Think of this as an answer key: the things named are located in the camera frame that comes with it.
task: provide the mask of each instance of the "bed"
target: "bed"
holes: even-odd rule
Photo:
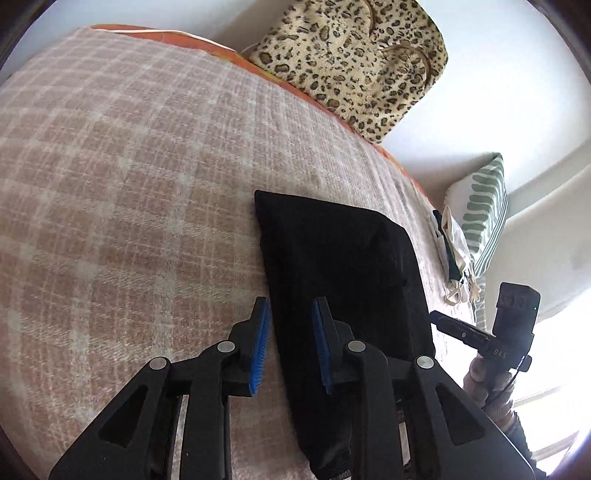
[[[430,310],[473,322],[444,301],[432,206],[390,155],[240,55],[172,37],[84,28],[0,87],[0,424],[39,478],[150,358],[196,356],[267,294],[256,189],[387,215]],[[459,380],[473,352],[434,341]],[[231,415],[236,478],[312,478],[273,341]]]

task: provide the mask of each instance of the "human hand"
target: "human hand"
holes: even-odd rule
[[[470,364],[470,370],[464,377],[464,391],[468,396],[482,408],[486,404],[487,398],[495,398],[511,382],[510,372],[503,372],[495,378],[495,386],[492,391],[486,387],[486,360],[478,355]],[[484,412],[503,432],[507,432],[515,421],[513,412],[513,382],[502,395],[495,398],[493,402],[486,405]]]

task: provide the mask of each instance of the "bag handle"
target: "bag handle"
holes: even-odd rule
[[[362,2],[365,4],[365,6],[369,10],[369,32],[368,33],[370,34],[371,32],[374,31],[374,26],[375,26],[374,9],[372,8],[371,4],[369,3],[369,0],[362,0]],[[423,65],[425,65],[425,70],[426,70],[425,87],[426,87],[429,83],[429,80],[431,79],[432,68],[431,68],[431,62],[429,61],[427,56],[423,53],[423,51],[420,48],[413,47],[408,40],[402,40],[398,45],[390,45],[388,47],[381,48],[380,50],[383,53],[387,53],[387,52],[398,50],[401,48],[415,52],[419,56],[421,61],[423,62]]]

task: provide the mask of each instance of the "white pillow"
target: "white pillow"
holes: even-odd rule
[[[509,210],[501,154],[449,187],[444,202],[462,227],[474,273],[480,277],[491,263]]]

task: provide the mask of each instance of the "leopard print bag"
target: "leopard print bag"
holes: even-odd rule
[[[417,2],[301,0],[248,58],[376,143],[439,79],[447,51]]]

